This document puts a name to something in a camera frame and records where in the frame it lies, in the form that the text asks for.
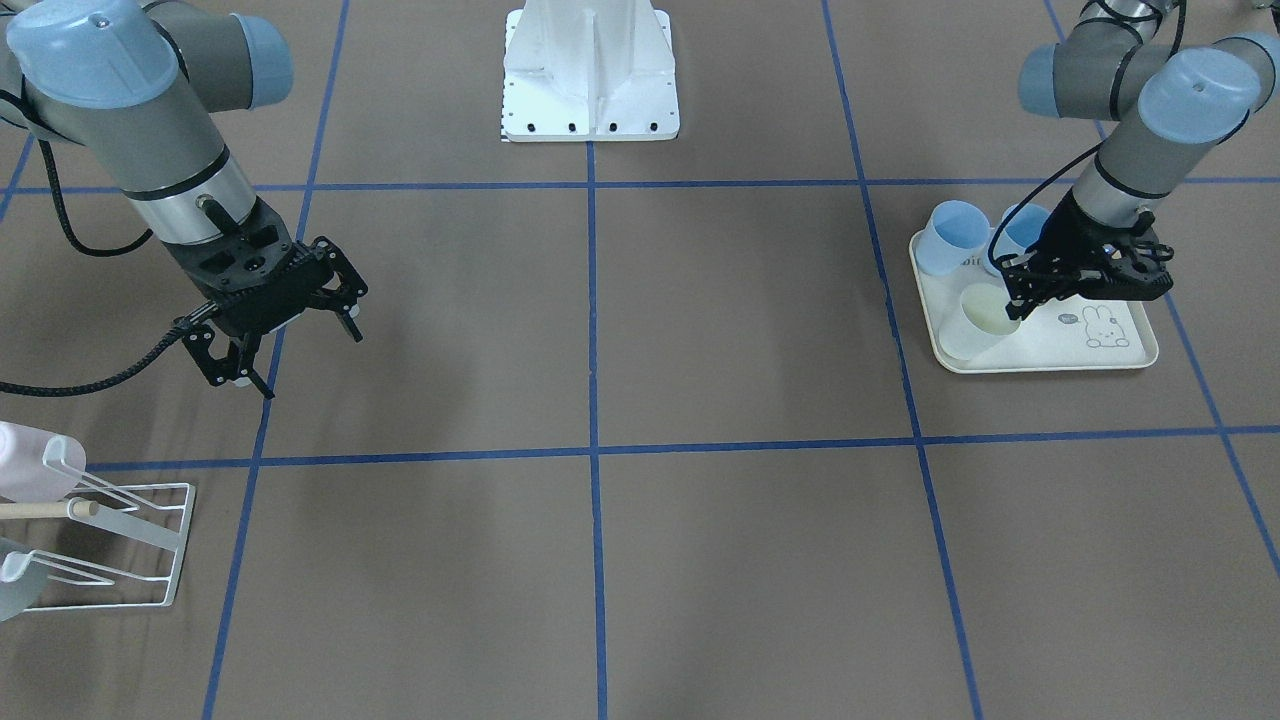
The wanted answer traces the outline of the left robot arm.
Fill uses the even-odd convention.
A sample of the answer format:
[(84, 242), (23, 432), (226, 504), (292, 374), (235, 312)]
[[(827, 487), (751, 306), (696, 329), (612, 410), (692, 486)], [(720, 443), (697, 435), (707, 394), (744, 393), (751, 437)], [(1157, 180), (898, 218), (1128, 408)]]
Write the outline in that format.
[(1061, 44), (1024, 61), (1019, 99), (1052, 118), (1112, 120), (1088, 167), (1024, 252), (993, 258), (1007, 315), (1074, 296), (1152, 301), (1172, 287), (1156, 208), (1277, 95), (1277, 38), (1244, 32), (1204, 46), (1155, 44), (1171, 1), (1089, 1)]

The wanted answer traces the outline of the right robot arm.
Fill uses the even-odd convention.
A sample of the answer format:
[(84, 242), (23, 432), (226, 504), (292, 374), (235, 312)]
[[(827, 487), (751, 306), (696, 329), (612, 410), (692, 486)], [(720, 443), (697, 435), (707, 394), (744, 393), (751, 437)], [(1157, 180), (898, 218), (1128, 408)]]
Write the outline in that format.
[(72, 228), (52, 142), (88, 149), (204, 296), (133, 365), (81, 386), (4, 383), (3, 392), (76, 397), (115, 387), (183, 345), (211, 386), (253, 386), (262, 340), (308, 310), (334, 314), (353, 341), (369, 286), (329, 238), (302, 243), (261, 199), (212, 115), (283, 101), (288, 42), (256, 15), (216, 15), (183, 1), (5, 1), (3, 120), (35, 138), (63, 234)]

